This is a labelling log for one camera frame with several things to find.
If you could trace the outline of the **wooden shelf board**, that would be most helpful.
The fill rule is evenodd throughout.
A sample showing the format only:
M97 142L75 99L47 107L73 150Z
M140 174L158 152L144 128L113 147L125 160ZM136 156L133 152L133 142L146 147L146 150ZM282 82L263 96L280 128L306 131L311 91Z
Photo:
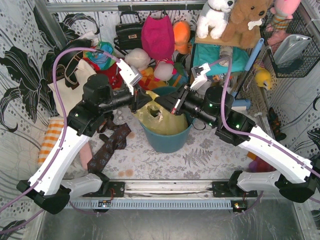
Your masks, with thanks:
M224 42L220 38L212 39L210 35L208 35L206 38L199 38L198 36L196 36L194 42L196 44L209 44L209 45L231 46L231 47L241 48L241 45L240 45L241 37L242 37L241 34L235 33L230 41ZM254 38L252 39L248 48L249 49L254 48L260 38L261 38L260 32L258 30L255 30Z

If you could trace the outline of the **blue handled broom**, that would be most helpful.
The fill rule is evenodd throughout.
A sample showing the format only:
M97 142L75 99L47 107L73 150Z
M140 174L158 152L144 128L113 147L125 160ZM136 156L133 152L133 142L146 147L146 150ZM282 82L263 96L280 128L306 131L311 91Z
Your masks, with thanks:
M251 50L250 52L250 56L249 59L244 67L244 72L242 73L242 75L240 76L240 79L238 80L237 84L235 85L235 89L232 93L232 95L234 96L234 101L232 104L232 109L233 110L246 110L248 103L250 102L248 99L237 99L237 96L239 95L240 90L242 89L247 77L249 76L249 73L253 67L253 64L255 63L261 48L264 44L264 38L260 38L257 42L257 44L255 45L255 47Z

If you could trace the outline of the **black butterfly toy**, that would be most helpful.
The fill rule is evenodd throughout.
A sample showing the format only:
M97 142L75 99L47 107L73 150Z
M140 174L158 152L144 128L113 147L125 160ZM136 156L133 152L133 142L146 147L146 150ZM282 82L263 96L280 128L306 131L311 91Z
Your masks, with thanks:
M272 107L270 107L268 110L267 119L271 126L275 140L278 142L284 140L287 137L287 135L281 132L281 122L279 121L279 117Z

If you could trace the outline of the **pink sock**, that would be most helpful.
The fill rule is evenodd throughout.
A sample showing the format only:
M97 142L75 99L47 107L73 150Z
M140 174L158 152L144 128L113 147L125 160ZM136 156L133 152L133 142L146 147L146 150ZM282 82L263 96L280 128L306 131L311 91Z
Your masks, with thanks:
M87 142L79 151L80 163L84 170L88 169L88 163L93 158L90 143Z

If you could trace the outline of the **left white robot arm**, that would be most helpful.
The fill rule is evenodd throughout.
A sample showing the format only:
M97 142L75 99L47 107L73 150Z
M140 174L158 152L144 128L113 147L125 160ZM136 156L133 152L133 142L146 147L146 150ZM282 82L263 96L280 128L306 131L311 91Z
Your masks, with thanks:
M65 126L51 152L38 171L16 188L43 210L55 215L70 199L90 193L110 193L110 179L100 170L72 180L63 177L73 159L105 121L107 114L128 106L136 112L152 101L139 86L141 73L123 73L126 87L113 91L103 74L93 74L83 86L82 100L69 112Z

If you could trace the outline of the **pink white plush doll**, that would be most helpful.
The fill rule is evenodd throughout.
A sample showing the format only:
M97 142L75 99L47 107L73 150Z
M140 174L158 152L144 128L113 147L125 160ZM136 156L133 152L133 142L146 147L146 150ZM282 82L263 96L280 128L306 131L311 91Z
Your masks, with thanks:
M170 59L157 60L154 68L154 80L169 81L177 73L174 62Z

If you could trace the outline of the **purple orange sock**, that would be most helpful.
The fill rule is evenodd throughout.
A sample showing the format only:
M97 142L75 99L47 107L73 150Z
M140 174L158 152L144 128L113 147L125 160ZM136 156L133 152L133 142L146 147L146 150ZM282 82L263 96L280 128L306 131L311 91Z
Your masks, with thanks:
M248 168L252 173L266 173L276 170L274 167L272 167L270 164L268 164L252 152L248 152L247 157L252 160L252 162L250 162L248 165Z

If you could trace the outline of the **cream canvas tote bag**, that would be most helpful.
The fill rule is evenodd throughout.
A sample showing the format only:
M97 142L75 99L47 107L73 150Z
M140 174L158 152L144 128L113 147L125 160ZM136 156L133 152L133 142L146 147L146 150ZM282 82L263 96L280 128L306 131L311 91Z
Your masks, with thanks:
M75 89L67 87L64 78L56 82L67 116L69 112L82 101L82 95L84 93L83 86L88 78L95 74L95 70L85 60L81 59L78 63L77 70L75 71L79 86Z

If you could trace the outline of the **yellow plastic trash bag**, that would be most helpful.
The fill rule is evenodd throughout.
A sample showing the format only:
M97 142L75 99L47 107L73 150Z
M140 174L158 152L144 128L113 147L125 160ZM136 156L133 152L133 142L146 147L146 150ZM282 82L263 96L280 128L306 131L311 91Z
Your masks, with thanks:
M147 90L146 93L152 98L152 101L137 110L133 116L148 130L159 135L171 136L179 134L189 127L184 114L171 114L155 102L158 94L150 90Z

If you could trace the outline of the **orange checkered towel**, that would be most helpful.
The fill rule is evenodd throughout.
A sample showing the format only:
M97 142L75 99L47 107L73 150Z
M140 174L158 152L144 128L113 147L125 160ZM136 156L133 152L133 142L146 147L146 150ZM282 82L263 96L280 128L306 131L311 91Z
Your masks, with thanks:
M64 126L64 119L60 116L52 117L49 121L48 128L45 132L43 142L38 154L37 164L41 166L46 160L47 156L55 146L59 139Z

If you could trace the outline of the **orange plush toy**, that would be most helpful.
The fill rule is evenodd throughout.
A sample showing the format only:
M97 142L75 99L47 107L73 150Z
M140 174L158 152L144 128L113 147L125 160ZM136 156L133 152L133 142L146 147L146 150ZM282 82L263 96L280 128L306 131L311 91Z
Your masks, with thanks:
M174 50L178 51L182 55L189 54L191 52L190 36L191 28L186 21L177 21L173 24L174 33Z

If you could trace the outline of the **silver pouch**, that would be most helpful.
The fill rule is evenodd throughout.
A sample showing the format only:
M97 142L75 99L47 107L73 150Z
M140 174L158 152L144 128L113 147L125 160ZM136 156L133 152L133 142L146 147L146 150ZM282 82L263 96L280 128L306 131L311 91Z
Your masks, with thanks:
M301 34L287 36L273 54L275 64L281 65L294 60L305 50L311 41L311 37Z

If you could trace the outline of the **blue plastic trash bin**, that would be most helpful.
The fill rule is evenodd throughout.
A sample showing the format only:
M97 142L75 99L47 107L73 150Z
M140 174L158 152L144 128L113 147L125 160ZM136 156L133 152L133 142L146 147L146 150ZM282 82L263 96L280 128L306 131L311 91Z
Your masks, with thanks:
M175 135L160 135L153 133L140 123L145 132L148 143L156 152L166 154L174 153L185 145L194 120L188 114L184 115L187 119L188 128Z

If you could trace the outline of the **black leather handbag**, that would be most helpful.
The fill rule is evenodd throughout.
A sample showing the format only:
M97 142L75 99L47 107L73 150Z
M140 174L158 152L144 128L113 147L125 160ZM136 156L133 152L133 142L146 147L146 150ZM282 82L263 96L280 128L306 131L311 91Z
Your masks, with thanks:
M138 21L133 23L123 23L122 17L125 15L135 15ZM142 49L142 28L144 22L137 11L123 11L120 14L120 21L115 26L116 37L113 39L114 47L124 56L128 50Z

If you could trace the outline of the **brown plush dog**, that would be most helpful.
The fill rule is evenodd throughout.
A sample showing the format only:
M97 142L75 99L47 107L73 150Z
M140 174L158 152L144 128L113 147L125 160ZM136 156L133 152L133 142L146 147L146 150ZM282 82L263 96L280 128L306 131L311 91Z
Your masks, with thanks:
M249 48L272 3L272 0L236 1L230 13L228 24L220 37L221 40L228 42L235 34L239 34L240 47L242 49Z

